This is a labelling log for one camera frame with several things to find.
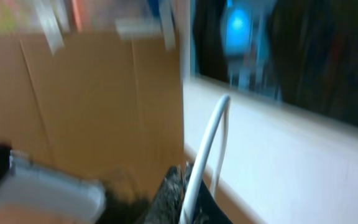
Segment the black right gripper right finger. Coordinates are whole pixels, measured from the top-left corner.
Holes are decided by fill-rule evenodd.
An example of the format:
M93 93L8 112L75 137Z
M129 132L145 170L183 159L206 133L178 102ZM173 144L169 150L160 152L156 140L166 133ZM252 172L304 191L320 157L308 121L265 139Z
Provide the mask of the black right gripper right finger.
M201 180L198 196L195 200L192 219L185 215L185 223L191 224L232 224L232 221L219 208L209 192L204 180Z

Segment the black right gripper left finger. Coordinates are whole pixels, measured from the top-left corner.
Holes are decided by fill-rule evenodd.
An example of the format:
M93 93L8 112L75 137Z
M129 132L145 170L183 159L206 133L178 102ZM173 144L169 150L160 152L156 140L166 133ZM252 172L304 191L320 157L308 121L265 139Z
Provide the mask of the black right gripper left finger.
M179 224L183 201L183 184L181 167L169 167L145 214L143 223Z

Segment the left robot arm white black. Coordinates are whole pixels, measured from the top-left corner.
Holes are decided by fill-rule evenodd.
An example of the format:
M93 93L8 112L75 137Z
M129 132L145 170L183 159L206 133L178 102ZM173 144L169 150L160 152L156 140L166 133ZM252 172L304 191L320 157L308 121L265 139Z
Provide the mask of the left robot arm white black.
M105 189L52 169L0 144L0 207L22 205L96 223L106 208Z

